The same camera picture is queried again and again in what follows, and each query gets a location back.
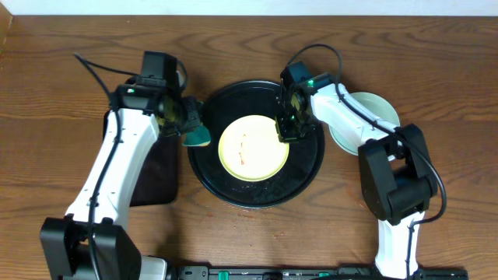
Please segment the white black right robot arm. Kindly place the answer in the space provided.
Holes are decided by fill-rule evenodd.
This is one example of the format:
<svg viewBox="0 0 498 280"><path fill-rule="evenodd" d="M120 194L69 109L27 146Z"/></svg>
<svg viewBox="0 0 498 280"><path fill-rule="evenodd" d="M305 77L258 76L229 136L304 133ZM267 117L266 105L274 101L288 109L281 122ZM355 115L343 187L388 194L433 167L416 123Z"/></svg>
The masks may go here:
<svg viewBox="0 0 498 280"><path fill-rule="evenodd" d="M281 78L281 142L298 142L320 123L334 128L357 148L363 199L377 218L377 270L388 278L409 279L418 269L416 241L428 223L430 199L444 186L430 161L422 131L378 116L329 74Z"/></svg>

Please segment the yellow plate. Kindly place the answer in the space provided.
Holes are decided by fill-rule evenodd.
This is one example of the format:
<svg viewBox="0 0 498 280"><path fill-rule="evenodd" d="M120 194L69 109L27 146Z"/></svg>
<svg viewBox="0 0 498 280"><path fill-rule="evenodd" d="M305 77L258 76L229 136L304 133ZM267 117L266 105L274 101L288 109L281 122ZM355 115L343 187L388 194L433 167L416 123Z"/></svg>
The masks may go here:
<svg viewBox="0 0 498 280"><path fill-rule="evenodd" d="M250 182L276 175L286 164L289 144L279 141L275 121L247 115L229 124L220 136L219 159L233 177Z"/></svg>

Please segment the mint green plate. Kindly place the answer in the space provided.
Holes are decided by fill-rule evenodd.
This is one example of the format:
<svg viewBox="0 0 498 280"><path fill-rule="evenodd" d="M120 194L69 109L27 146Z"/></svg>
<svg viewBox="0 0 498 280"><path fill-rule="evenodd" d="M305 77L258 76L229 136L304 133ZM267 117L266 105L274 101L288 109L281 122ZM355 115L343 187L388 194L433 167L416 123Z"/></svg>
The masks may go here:
<svg viewBox="0 0 498 280"><path fill-rule="evenodd" d="M378 117L398 127L401 125L398 113L383 97L368 92L351 93L351 96ZM329 131L332 139L341 149L354 156L358 155L357 147L354 144L340 135L333 127L329 127Z"/></svg>

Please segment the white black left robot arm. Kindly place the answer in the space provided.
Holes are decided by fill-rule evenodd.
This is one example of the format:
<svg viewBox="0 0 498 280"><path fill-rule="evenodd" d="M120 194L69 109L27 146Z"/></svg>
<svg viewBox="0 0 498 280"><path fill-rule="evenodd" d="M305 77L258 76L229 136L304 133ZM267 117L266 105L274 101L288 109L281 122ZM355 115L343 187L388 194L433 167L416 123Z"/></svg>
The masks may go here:
<svg viewBox="0 0 498 280"><path fill-rule="evenodd" d="M137 77L109 95L100 151L82 190L61 219L47 218L40 241L53 279L165 279L168 263L141 255L127 233L140 173L161 136L199 125L186 82Z"/></svg>

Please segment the green yellow sponge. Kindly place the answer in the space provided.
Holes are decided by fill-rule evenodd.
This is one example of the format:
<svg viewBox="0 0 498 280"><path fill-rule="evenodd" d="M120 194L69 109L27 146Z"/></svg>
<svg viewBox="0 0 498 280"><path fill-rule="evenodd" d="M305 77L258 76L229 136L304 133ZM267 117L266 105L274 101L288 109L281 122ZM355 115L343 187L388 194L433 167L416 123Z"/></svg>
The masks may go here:
<svg viewBox="0 0 498 280"><path fill-rule="evenodd" d="M203 125L196 127L193 131L184 134L182 145L186 147L203 147L209 145L211 136L208 128Z"/></svg>

